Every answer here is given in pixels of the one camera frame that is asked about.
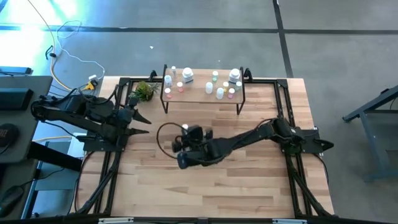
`succulent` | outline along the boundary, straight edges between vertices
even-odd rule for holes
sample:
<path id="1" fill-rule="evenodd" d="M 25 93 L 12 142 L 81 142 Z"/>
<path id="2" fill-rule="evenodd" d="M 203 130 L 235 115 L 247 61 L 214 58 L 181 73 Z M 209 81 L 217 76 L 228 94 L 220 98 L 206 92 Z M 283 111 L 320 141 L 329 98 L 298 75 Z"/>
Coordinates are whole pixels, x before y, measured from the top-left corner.
<path id="1" fill-rule="evenodd" d="M 137 88 L 130 94 L 130 98 L 137 98 L 139 101 L 149 101 L 152 99 L 154 92 L 159 89 L 158 83 L 148 84 L 144 81 L 138 83 Z"/>

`metal stand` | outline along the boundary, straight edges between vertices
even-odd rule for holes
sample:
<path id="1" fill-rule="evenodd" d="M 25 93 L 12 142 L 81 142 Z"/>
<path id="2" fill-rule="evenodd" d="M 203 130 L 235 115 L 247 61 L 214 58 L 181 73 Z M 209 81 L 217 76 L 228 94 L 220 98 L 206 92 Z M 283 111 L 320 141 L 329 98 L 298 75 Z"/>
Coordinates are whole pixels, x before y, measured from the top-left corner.
<path id="1" fill-rule="evenodd" d="M 72 156 L 57 152 L 49 147 L 43 146 L 36 142 L 30 144 L 30 149 L 27 154 L 28 158 L 37 159 L 49 164 L 54 164 L 67 169 L 80 172 L 81 160 Z"/>
<path id="2" fill-rule="evenodd" d="M 387 150 L 394 150 L 394 148 L 388 148 L 388 146 L 381 148 L 381 145 L 387 145 L 386 140 L 385 139 L 382 140 L 382 137 L 385 136 L 376 134 L 376 128 L 371 127 L 371 120 L 370 120 L 370 118 L 373 118 L 382 121 L 383 115 L 398 114 L 398 111 L 394 110 L 376 110 L 380 106 L 385 105 L 386 103 L 390 102 L 396 97 L 398 97 L 398 85 L 389 90 L 384 90 L 375 99 L 371 100 L 370 102 L 366 103 L 360 108 L 354 110 L 349 115 L 343 117 L 343 120 L 347 123 L 355 118 L 361 119 L 366 137 L 369 142 L 369 146 L 372 150 L 373 157 L 376 161 L 377 171 L 373 174 L 364 176 L 365 181 L 373 181 L 385 177 L 398 177 L 398 170 L 390 167 L 390 161 L 387 155 Z M 393 121 L 394 121 L 393 119 L 387 121 L 390 124 L 388 126 L 385 126 L 384 128 L 385 129 L 391 128 L 394 125 L 392 123 Z"/>

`black desk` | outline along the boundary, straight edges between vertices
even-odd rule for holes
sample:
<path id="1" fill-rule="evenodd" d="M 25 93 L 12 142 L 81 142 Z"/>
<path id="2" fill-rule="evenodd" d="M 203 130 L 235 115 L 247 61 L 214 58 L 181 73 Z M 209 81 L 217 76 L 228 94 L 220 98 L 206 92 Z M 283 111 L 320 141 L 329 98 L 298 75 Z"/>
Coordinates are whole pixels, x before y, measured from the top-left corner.
<path id="1" fill-rule="evenodd" d="M 37 121 L 30 113 L 30 104 L 39 99 L 40 95 L 47 95 L 51 82 L 50 76 L 0 77 L 0 88 L 29 88 L 34 92 L 29 107 L 25 111 L 0 111 L 0 124 L 15 124 L 20 132 L 17 142 L 0 155 L 0 164 L 6 165 L 1 180 L 0 195 L 9 187 L 21 185 L 32 180 L 35 175 L 38 176 L 38 160 L 80 171 L 81 160 L 32 142 Z M 31 184 L 24 186 L 25 194 L 22 199 L 11 214 L 0 220 L 21 218 L 30 187 Z"/>

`desk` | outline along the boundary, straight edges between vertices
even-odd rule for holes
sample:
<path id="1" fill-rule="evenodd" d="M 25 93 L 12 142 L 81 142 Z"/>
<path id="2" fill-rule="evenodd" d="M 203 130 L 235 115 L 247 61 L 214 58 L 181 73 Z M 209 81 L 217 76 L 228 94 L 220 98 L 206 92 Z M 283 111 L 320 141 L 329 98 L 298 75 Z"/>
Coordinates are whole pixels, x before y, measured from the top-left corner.
<path id="1" fill-rule="evenodd" d="M 99 95 L 109 96 L 119 78 L 105 77 Z M 303 129 L 313 128 L 304 80 L 288 79 L 288 84 L 296 125 Z M 155 140 L 159 126 L 168 121 L 212 127 L 215 138 L 252 129 L 260 120 L 277 116 L 273 86 L 247 84 L 245 107 L 239 116 L 235 105 L 199 103 L 174 103 L 165 114 L 158 95 L 150 102 L 140 103 L 137 108 L 152 124 L 133 121 L 131 126 L 150 133 L 132 136 L 122 153 L 112 216 L 294 216 L 285 158 L 276 143 L 259 141 L 234 151 L 217 165 L 180 170 L 177 161 L 162 154 Z M 171 141 L 179 133 L 178 128 L 165 126 L 160 133 L 161 145 L 171 152 Z M 94 153 L 83 169 L 78 191 L 79 207 L 98 185 L 103 157 L 102 152 Z M 324 208 L 333 213 L 322 163 L 313 155 L 303 154 L 302 157 L 309 189 Z M 297 192 L 300 208 L 304 211 L 301 191 Z M 105 192 L 101 211 L 107 196 Z"/>

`wooden tabletop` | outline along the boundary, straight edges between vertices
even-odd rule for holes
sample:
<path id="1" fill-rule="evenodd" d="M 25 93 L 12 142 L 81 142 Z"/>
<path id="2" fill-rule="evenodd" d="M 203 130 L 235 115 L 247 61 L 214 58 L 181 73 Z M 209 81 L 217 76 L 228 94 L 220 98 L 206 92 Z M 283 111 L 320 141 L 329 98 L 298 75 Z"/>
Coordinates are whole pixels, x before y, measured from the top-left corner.
<path id="1" fill-rule="evenodd" d="M 221 100 L 216 98 L 216 92 L 218 88 L 223 88 L 223 83 L 228 82 L 229 73 L 231 70 L 210 70 L 210 69 L 192 69 L 193 72 L 193 82 L 184 84 L 183 89 L 184 92 L 178 92 L 177 82 L 183 82 L 182 79 L 182 68 L 176 69 L 176 76 L 174 77 L 171 69 L 166 69 L 166 75 L 170 75 L 172 77 L 172 87 L 171 89 L 171 98 L 167 98 L 166 94 L 163 94 L 164 102 L 179 102 L 179 103 L 242 103 L 243 102 L 243 90 L 236 91 L 232 99 L 227 97 L 227 93 L 224 94 L 224 97 Z M 213 82 L 213 72 L 218 72 L 218 80 L 217 82 Z M 207 94 L 205 92 L 206 83 L 211 82 L 213 84 L 213 92 L 211 94 Z M 235 88 L 235 84 L 229 83 L 230 88 Z"/>
<path id="2" fill-rule="evenodd" d="M 99 95 L 108 97 L 118 81 L 119 77 L 104 77 Z M 288 84 L 296 125 L 313 128 L 304 80 L 292 78 Z M 285 101 L 282 103 L 287 114 Z M 133 121 L 131 126 L 150 133 L 132 136 L 122 154 L 112 216 L 294 217 L 286 162 L 276 143 L 259 141 L 234 151 L 217 165 L 180 170 L 177 161 L 162 154 L 155 140 L 159 126 L 170 121 L 213 128 L 215 138 L 250 130 L 261 120 L 277 116 L 272 85 L 246 84 L 244 113 L 239 116 L 235 105 L 200 103 L 175 103 L 165 114 L 159 96 L 137 107 L 152 124 Z M 170 144 L 179 133 L 173 126 L 161 130 L 160 141 L 166 151 L 171 153 Z M 103 152 L 94 153 L 83 169 L 79 207 L 98 185 L 103 157 Z M 323 164 L 310 154 L 303 154 L 303 164 L 309 189 L 333 213 Z M 302 193 L 297 192 L 304 212 Z M 102 209 L 107 196 L 106 192 Z"/>

